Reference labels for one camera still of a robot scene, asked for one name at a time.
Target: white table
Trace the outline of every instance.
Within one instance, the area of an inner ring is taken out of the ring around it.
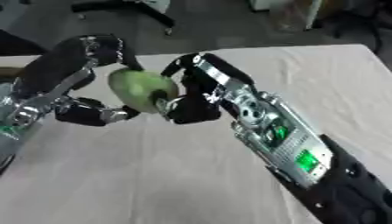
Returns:
[[[215,52],[279,93],[392,187],[392,74],[364,46]],[[159,72],[178,55],[141,56]],[[1,58],[0,66],[31,58]],[[106,74],[76,95],[117,104]],[[0,178],[0,223],[318,223],[233,137],[231,118],[175,126],[140,115],[106,128],[45,120]]]

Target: green fruit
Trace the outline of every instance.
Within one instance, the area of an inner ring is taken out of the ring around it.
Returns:
[[[108,84],[124,104],[140,112],[157,112],[151,102],[151,94],[157,90],[165,91],[168,100],[179,96],[179,88],[172,79],[151,72],[131,71],[128,68],[111,73]]]

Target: black robotic forearm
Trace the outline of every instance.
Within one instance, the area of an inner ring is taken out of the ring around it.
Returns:
[[[308,190],[272,174],[324,224],[392,223],[391,191],[355,157],[326,135],[333,151],[332,169]]]

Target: robotic arm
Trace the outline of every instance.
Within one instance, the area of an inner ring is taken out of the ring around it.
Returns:
[[[95,79],[92,68],[117,62],[143,70],[133,51],[115,36],[70,38],[22,69],[14,83],[0,84],[0,171],[38,121],[53,111],[59,121],[90,126],[137,116],[139,112],[126,106],[106,108],[97,100],[68,95]]]
[[[235,137],[322,223],[392,223],[390,190],[332,139],[318,136],[282,99],[257,91],[249,76],[213,54],[180,57],[162,75],[172,77],[180,69],[187,94],[172,101],[163,94],[154,98],[168,120],[214,120],[222,107],[234,118]],[[204,99],[199,101],[207,105],[205,116],[177,113],[186,111],[183,102],[194,95]]]

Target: green led light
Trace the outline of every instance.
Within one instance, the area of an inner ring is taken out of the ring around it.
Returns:
[[[311,172],[319,161],[308,151],[303,150],[297,158],[297,164],[306,172]]]
[[[279,127],[276,128],[276,132],[275,132],[276,133],[276,137],[278,139],[285,139],[287,137],[287,132],[288,132],[288,130],[287,130],[286,127],[279,126]]]
[[[0,131],[7,132],[7,133],[12,133],[12,132],[15,132],[15,127],[12,127],[12,126],[0,126]]]

